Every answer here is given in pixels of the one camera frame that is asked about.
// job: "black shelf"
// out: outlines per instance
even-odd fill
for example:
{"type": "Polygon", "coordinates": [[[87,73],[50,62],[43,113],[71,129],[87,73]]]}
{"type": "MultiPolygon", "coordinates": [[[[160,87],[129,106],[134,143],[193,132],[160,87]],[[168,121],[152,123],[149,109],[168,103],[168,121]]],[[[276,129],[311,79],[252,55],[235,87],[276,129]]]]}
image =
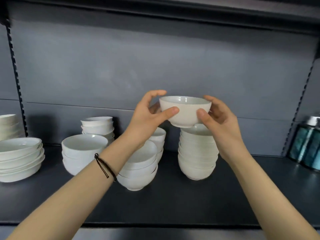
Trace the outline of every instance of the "black shelf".
{"type": "MultiPolygon", "coordinates": [[[[35,175],[0,183],[0,225],[19,224],[72,178],[63,167],[60,146],[46,146],[45,155],[35,175]]],[[[319,228],[320,173],[287,158],[255,159],[307,221],[319,228]]],[[[223,159],[218,159],[209,178],[193,181],[181,172],[177,153],[167,151],[148,186],[132,192],[114,183],[83,226],[259,229],[234,173],[223,159]]]]}
{"type": "Polygon", "coordinates": [[[234,5],[209,5],[178,0],[15,0],[46,5],[120,12],[149,17],[243,26],[318,36],[320,7],[281,3],[283,8],[236,8],[234,5]]]}

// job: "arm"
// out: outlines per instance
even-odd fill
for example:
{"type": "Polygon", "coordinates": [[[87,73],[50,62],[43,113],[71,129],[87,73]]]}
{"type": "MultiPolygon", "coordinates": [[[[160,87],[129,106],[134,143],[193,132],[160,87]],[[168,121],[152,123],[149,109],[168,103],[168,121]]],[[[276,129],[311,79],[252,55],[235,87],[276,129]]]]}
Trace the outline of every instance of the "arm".
{"type": "Polygon", "coordinates": [[[237,117],[217,98],[204,98],[212,106],[209,114],[199,109],[198,117],[212,132],[220,155],[234,171],[267,239],[320,239],[250,155],[242,141],[237,117]]]}
{"type": "MultiPolygon", "coordinates": [[[[179,112],[177,107],[172,107],[153,114],[159,104],[149,109],[153,97],[165,94],[164,90],[146,93],[137,105],[126,131],[100,154],[99,157],[116,174],[158,125],[179,112]]],[[[112,182],[112,176],[107,179],[93,160],[21,222],[7,240],[72,239],[112,182]]]]}

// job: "forearm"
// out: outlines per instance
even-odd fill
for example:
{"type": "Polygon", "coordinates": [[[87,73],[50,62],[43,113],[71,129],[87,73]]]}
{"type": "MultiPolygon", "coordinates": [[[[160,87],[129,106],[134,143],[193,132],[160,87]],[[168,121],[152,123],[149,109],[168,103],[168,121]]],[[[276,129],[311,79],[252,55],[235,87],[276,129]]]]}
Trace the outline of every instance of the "forearm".
{"type": "MultiPolygon", "coordinates": [[[[137,145],[123,134],[107,147],[102,158],[118,173],[137,145]]],[[[71,239],[113,182],[97,162],[92,161],[62,188],[32,212],[8,239],[71,239]]]]}
{"type": "Polygon", "coordinates": [[[247,151],[228,160],[268,239],[320,239],[247,151]]]}

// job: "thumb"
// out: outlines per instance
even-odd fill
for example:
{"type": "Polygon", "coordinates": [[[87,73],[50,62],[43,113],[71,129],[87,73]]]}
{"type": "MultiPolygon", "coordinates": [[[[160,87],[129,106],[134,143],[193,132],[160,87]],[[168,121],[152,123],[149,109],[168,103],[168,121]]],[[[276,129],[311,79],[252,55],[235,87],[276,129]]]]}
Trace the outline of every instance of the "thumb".
{"type": "Polygon", "coordinates": [[[198,109],[197,116],[212,133],[215,133],[217,130],[219,130],[220,124],[215,121],[204,109],[198,109]]]}
{"type": "Polygon", "coordinates": [[[167,119],[170,119],[172,116],[176,115],[177,113],[179,113],[178,107],[168,108],[165,111],[158,113],[157,117],[155,118],[155,121],[157,122],[158,125],[160,125],[167,119]]]}

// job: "teal jar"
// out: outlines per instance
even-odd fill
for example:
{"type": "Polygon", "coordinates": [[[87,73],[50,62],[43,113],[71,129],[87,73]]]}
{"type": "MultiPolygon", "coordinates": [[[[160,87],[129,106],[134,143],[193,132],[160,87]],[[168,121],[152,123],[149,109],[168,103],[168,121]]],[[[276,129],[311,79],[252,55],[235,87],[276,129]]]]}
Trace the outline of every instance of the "teal jar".
{"type": "Polygon", "coordinates": [[[302,165],[320,171],[320,129],[314,129],[310,138],[310,144],[305,157],[301,161],[302,165]]]}
{"type": "Polygon", "coordinates": [[[302,161],[307,153],[310,139],[319,121],[320,116],[310,116],[305,123],[298,125],[288,153],[289,158],[297,163],[302,161]]]}

